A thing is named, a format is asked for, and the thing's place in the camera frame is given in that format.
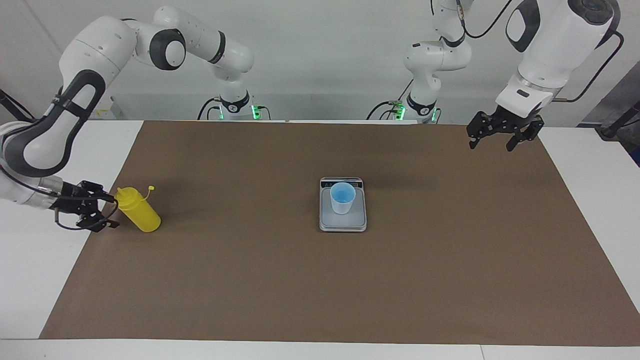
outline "scale platform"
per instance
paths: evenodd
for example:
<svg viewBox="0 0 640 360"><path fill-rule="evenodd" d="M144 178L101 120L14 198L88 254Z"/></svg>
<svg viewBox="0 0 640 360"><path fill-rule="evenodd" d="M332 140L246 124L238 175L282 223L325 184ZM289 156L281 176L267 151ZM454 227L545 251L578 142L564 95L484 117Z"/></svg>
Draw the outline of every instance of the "scale platform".
<svg viewBox="0 0 640 360"><path fill-rule="evenodd" d="M336 214L331 207L329 191L335 183L349 183L356 199L348 213ZM320 229L329 233L362 233L367 229L367 207L364 184L359 177L324 177L320 180Z"/></svg>

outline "brown table surface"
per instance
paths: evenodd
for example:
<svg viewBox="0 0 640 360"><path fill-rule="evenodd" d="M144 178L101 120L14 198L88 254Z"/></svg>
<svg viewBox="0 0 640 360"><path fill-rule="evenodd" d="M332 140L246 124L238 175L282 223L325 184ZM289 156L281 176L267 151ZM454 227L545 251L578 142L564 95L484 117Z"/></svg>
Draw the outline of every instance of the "brown table surface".
<svg viewBox="0 0 640 360"><path fill-rule="evenodd" d="M163 224L91 235L41 338L640 345L544 147L507 139L146 122L116 186L155 185ZM320 231L324 176L365 181L365 233Z"/></svg>

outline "yellow squeeze bottle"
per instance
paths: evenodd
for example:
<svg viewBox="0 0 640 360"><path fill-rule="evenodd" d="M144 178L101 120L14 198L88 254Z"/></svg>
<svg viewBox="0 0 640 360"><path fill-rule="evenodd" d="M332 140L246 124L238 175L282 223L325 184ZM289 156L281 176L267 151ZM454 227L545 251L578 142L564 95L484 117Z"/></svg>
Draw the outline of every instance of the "yellow squeeze bottle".
<svg viewBox="0 0 640 360"><path fill-rule="evenodd" d="M149 193L155 190L153 186L149 186ZM114 196L118 201L118 209L127 215L136 226L145 233L151 233L160 227L160 216L149 205L147 197L135 188L118 188L118 192Z"/></svg>

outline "white table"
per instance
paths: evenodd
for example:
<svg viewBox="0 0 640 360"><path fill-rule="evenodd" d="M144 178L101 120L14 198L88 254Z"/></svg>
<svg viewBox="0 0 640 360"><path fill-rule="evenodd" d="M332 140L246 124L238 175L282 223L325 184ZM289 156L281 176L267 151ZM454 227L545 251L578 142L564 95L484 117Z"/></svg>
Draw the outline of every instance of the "white table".
<svg viewBox="0 0 640 360"><path fill-rule="evenodd" d="M60 176L72 183L87 179L110 188L141 125L140 121L87 123ZM592 129L545 128L540 138L640 309L640 169L619 144L601 141ZM47 360L640 359L640 348L31 340L39 336L88 232L61 230L53 224L50 211L10 202L0 202L0 215L0 338L15 339L0 340L1 360L45 356ZM63 221L73 224L74 217Z"/></svg>

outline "yellow cap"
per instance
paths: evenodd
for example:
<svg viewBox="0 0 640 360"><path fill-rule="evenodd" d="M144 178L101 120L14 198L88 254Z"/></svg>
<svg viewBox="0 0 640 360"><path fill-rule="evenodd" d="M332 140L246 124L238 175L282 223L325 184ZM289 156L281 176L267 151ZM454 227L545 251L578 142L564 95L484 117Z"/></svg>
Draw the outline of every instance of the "yellow cap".
<svg viewBox="0 0 640 360"><path fill-rule="evenodd" d="M135 208L143 200L142 194L135 188L118 188L114 197L118 201L118 208L122 210Z"/></svg>

